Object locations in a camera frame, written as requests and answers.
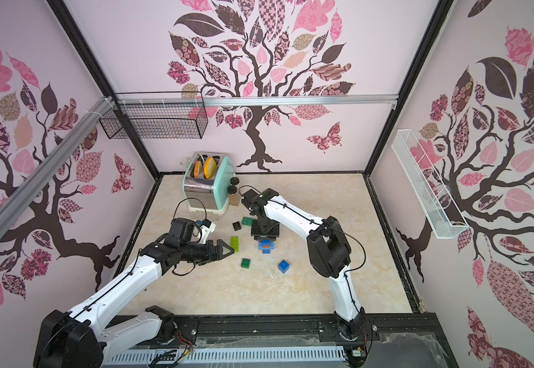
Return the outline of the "aluminium rail back wall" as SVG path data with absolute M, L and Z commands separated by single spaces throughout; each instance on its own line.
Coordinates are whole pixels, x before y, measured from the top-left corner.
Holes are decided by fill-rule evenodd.
M 128 104 L 193 104 L 206 107 L 243 106 L 300 106 L 333 104 L 397 104 L 398 96 L 392 94 L 349 94 L 339 96 L 295 96 L 295 97 L 246 97 L 246 98 L 132 98 L 118 99 L 121 106 Z

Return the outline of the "lime green long lego brick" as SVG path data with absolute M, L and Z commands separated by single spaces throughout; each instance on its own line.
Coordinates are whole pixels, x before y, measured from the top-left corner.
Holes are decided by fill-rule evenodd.
M 232 236 L 230 238 L 230 247 L 234 250 L 234 252 L 239 252 L 239 237 L 238 236 Z

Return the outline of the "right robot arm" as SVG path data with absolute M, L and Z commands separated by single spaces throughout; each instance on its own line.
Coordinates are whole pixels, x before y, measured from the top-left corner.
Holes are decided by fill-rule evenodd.
M 261 193 L 248 190 L 242 195 L 242 204 L 256 217 L 251 235 L 257 242 L 274 242 L 281 226 L 306 241 L 312 268 L 329 281 L 339 334 L 346 340 L 356 340 L 362 333 L 366 314 L 351 280 L 351 246 L 339 221 L 333 216 L 326 219 L 313 216 L 272 189 Z

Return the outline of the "aluminium rail left wall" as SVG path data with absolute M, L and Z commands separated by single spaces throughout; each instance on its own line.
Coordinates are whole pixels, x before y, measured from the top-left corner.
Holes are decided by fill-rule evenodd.
M 25 211 L 26 207 L 35 199 L 38 193 L 54 177 L 58 169 L 65 163 L 72 152 L 80 146 L 84 138 L 98 124 L 99 118 L 111 110 L 112 98 L 100 99 L 91 110 L 79 121 L 78 127 L 73 129 L 61 144 L 38 164 L 35 171 L 21 183 L 11 197 L 0 208 L 0 240 L 14 224 L 15 220 Z

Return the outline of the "dark green long lego brick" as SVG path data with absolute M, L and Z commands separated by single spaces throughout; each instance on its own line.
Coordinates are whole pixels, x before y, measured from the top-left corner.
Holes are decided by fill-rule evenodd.
M 254 221 L 255 221 L 255 219 L 252 219 L 252 218 L 249 218 L 249 217 L 244 217 L 240 223 L 241 223 L 242 226 L 248 226 L 248 227 L 252 228 Z

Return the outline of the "dark green square lego brick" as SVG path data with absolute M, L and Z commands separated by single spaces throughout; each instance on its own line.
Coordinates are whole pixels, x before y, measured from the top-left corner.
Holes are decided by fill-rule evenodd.
M 251 264 L 251 260 L 250 259 L 243 259 L 242 262 L 241 262 L 241 267 L 242 268 L 250 268 L 250 264 Z

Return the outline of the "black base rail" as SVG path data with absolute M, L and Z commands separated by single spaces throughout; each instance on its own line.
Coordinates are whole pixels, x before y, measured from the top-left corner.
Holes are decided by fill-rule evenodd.
M 190 341 L 218 343 L 244 337 L 314 338 L 320 343 L 360 344 L 391 334 L 431 335 L 446 339 L 435 314 L 369 314 L 350 331 L 334 314 L 177 315 L 176 329 Z

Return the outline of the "aluminium rail wall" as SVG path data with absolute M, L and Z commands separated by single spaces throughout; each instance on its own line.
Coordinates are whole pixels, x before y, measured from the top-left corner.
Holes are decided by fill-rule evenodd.
M 295 97 L 246 97 L 246 98 L 132 98 L 118 99 L 121 106 L 128 104 L 193 104 L 206 107 L 243 106 L 300 106 L 333 104 L 397 104 L 398 96 L 392 94 L 349 94 L 339 96 L 295 96 Z
M 15 220 L 25 211 L 26 207 L 35 199 L 38 193 L 54 177 L 58 169 L 65 163 L 72 152 L 80 146 L 84 138 L 98 124 L 99 118 L 111 110 L 112 98 L 100 99 L 91 110 L 79 121 L 78 127 L 73 129 L 61 144 L 38 164 L 35 171 L 21 183 L 11 197 L 0 208 L 0 240 L 14 224 Z

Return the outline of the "light blue long lego brick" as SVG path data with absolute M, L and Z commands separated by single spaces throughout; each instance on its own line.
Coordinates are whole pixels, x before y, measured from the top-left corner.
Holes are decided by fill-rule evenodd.
M 263 252 L 271 252 L 274 249 L 274 245 L 259 245 L 258 249 Z

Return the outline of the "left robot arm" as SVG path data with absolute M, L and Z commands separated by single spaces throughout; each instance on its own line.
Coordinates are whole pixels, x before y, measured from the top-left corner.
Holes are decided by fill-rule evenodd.
M 149 340 L 176 337 L 173 313 L 156 305 L 136 317 L 112 320 L 141 291 L 181 262 L 206 265 L 235 252 L 223 240 L 185 242 L 162 236 L 142 248 L 127 271 L 69 311 L 54 310 L 41 323 L 35 367 L 100 367 L 112 357 Z

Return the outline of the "mint green toaster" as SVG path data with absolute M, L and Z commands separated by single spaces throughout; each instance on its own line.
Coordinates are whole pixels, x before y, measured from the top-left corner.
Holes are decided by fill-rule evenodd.
M 230 156 L 223 153 L 195 153 L 183 178 L 183 193 L 191 212 L 223 215 L 229 205 L 228 187 L 235 177 Z

